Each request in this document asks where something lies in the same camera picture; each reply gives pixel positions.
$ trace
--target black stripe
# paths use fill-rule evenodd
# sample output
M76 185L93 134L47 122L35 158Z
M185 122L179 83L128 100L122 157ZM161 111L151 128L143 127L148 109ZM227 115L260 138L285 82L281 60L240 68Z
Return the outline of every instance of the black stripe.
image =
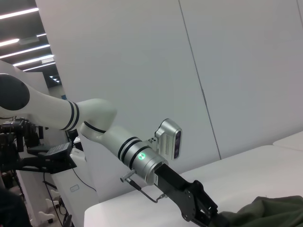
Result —
M106 131L104 131L104 130L97 129L96 127L92 126L92 125L89 124L88 122L84 122L84 124L85 124L87 127L89 127L90 129L95 130L95 131L97 131L97 132L100 132L100 133L105 133L105 132L106 132Z
M135 137L135 136L134 136L134 137L131 137L131 138L129 138L127 141L125 141L125 142L122 144L122 146L120 147L119 152L118 152L118 159L119 159L119 160L121 160L121 159L120 159L121 151L123 150L123 148L125 147L125 145L128 144L128 142L131 141L131 140L133 140L133 139L139 139L139 138L138 138L138 137Z
M72 105L72 103L70 101L68 101L71 105L71 118L70 118L70 121L67 123L67 125L61 129L61 130L66 130L72 123L72 120L74 119L74 115L75 115L75 111L74 111L74 106Z
M142 142L142 140L135 140L135 141L131 142L131 143L127 146L127 148L125 148L124 153L123 153L122 158L121 158L121 162L124 163L124 158L125 158L125 155L126 155L126 153L128 152L128 150L129 150L134 144L139 143L139 142Z
M142 148L140 148L140 149L134 154L134 156L132 157L131 161L129 162L129 168L130 168L130 169L132 169L134 159L137 157L137 155L138 155L141 151L143 151L143 150L145 150L145 149L147 149L147 148L151 148L151 147L150 147L150 146L142 147Z
M74 103L74 105L76 106L76 113L77 113L76 120L75 120L74 124L72 125L72 127L70 129L68 129L68 131L71 131L76 126L76 124L78 123L79 117L80 117L79 107L75 103Z

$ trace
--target white wall panel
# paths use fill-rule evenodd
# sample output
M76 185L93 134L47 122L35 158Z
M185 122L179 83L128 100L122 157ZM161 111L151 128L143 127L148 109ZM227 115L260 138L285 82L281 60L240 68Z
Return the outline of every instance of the white wall panel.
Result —
M184 130L184 172L219 159L176 0L37 0L67 97L107 99L115 124L142 139L165 118ZM101 145L81 137L100 200L132 188L128 171Z
M297 1L181 0L181 6L222 157L301 131Z

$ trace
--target dark green fabric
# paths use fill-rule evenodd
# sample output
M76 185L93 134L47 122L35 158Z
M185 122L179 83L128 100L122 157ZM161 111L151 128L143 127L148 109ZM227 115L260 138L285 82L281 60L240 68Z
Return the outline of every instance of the dark green fabric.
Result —
M303 227L303 198L257 197L237 213L221 214L229 220L230 227Z

